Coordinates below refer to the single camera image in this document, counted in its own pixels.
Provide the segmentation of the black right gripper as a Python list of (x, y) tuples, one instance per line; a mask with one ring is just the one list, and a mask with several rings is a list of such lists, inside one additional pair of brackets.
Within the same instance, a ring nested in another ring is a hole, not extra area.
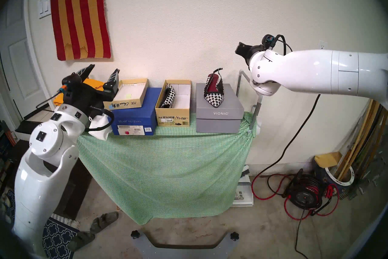
[(255, 45), (255, 46), (251, 46), (251, 45), (246, 45), (242, 42), (239, 42), (236, 50), (235, 50), (235, 53), (241, 57), (244, 58), (245, 62), (247, 64), (249, 64), (250, 62), (250, 59), (251, 57), (257, 53), (257, 52), (262, 52), (262, 51), (265, 51), (265, 48), (263, 45)]

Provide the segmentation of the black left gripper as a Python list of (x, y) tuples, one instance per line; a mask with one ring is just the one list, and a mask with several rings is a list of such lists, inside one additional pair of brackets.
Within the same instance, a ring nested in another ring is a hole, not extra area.
[(62, 85), (66, 86), (63, 93), (64, 105), (73, 106), (82, 113), (91, 113), (95, 108), (103, 109), (104, 102), (114, 99), (114, 92), (118, 91), (120, 70), (115, 69), (108, 81), (104, 83), (103, 91), (99, 91), (83, 82), (89, 77), (94, 67), (95, 64), (90, 64), (63, 78)]

